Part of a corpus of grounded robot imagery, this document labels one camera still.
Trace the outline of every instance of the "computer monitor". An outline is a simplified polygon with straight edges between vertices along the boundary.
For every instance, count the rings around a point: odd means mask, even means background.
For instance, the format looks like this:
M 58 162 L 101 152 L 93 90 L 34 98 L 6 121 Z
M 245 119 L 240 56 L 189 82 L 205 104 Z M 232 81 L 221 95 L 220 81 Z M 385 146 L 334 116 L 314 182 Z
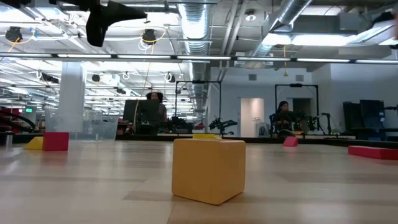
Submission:
M 136 117 L 134 112 L 137 103 Z M 126 100 L 124 104 L 123 120 L 131 122 L 136 120 L 138 124 L 158 125 L 160 123 L 159 100 Z

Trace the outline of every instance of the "red block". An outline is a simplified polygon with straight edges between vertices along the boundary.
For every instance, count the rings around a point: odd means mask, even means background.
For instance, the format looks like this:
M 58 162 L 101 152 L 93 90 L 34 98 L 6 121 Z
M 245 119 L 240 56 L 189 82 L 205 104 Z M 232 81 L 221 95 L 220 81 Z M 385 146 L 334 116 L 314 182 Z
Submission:
M 374 159 L 398 160 L 397 149 L 384 149 L 379 147 L 367 146 L 348 146 L 348 154 Z
M 44 133 L 43 151 L 67 151 L 68 146 L 69 133 Z
M 286 147 L 296 147 L 299 144 L 299 139 L 297 137 L 287 137 L 284 141 L 284 146 Z

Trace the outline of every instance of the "person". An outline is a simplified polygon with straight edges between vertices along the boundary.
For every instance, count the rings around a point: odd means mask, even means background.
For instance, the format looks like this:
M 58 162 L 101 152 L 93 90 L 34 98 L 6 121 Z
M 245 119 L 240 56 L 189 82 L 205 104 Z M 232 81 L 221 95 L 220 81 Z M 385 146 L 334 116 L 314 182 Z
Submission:
M 167 109 L 163 104 L 163 94 L 162 93 L 148 93 L 146 95 L 147 100 L 159 100 L 159 117 L 160 122 L 167 122 Z
M 292 131 L 292 118 L 289 111 L 289 103 L 281 101 L 275 114 L 274 124 L 277 130 Z

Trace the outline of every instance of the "black frame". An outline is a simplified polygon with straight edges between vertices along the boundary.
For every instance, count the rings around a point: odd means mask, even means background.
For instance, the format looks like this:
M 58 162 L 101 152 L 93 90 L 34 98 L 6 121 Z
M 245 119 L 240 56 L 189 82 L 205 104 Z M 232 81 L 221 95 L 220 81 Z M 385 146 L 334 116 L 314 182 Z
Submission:
M 192 83 L 192 84 L 217 83 L 218 86 L 220 87 L 220 89 L 218 90 L 219 91 L 219 98 L 220 98 L 219 105 L 218 105 L 219 106 L 218 118 L 221 119 L 221 93 L 222 93 L 222 91 L 221 91 L 221 81 L 176 81 L 175 82 L 175 105 L 174 105 L 175 111 L 174 111 L 174 116 L 177 116 L 177 96 L 178 96 L 178 84 L 179 83 Z
M 302 88 L 303 86 L 312 86 L 312 87 L 315 87 L 316 93 L 317 93 L 317 116 L 318 116 L 319 115 L 319 86 L 318 85 L 305 85 L 305 84 L 299 84 L 297 86 L 294 86 L 294 85 L 297 85 L 297 84 L 275 84 L 275 113 L 278 111 L 278 102 L 277 102 L 278 86 L 289 86 L 290 88 Z M 318 131 L 320 129 L 319 118 L 317 119 L 317 129 L 318 129 Z

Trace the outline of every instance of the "yellow wooden block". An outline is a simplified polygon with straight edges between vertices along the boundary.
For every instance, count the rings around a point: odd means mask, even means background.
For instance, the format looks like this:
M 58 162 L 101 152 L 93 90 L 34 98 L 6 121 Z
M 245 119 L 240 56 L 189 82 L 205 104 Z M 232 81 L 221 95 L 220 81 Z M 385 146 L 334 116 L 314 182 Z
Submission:
M 217 139 L 174 141 L 172 193 L 219 205 L 244 190 L 246 143 Z
M 43 149 L 43 137 L 34 137 L 26 146 L 26 150 L 42 150 Z
M 222 139 L 215 134 L 193 134 L 194 139 Z

